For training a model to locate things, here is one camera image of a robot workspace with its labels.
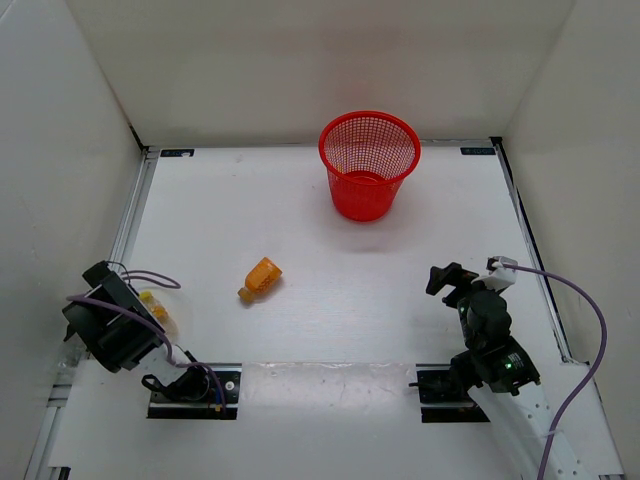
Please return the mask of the clear bottle blue cap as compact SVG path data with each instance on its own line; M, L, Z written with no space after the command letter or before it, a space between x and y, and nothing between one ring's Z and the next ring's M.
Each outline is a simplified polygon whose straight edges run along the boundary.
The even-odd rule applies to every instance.
M84 345L64 343L57 358L58 375L73 376L80 362L89 357L89 350Z

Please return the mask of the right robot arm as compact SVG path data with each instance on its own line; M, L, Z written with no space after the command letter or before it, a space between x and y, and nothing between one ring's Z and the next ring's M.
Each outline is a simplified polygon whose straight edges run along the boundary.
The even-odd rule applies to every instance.
M524 268L512 259L494 256L488 259L486 269L484 276L456 262L430 269L425 291L434 296L451 287L442 302L456 310L466 347L451 359L443 390L460 399L471 399L481 409L519 478L594 478L576 455L560 422L604 359L608 325L601 308L574 282L548 271L528 270L573 289L592 307L600 324L595 360L560 406L552 409L531 356L511 333L512 318L503 297Z

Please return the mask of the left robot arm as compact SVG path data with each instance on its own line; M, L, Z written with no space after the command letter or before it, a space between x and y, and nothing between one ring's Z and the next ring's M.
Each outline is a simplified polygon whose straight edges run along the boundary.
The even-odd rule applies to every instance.
M89 289L72 295L62 309L68 322L65 339L77 336L90 355L111 373L139 370L141 384L169 402L220 401L219 378L177 341L179 330L164 305L133 280L167 289L181 285L161 274L126 269L102 260L82 277Z

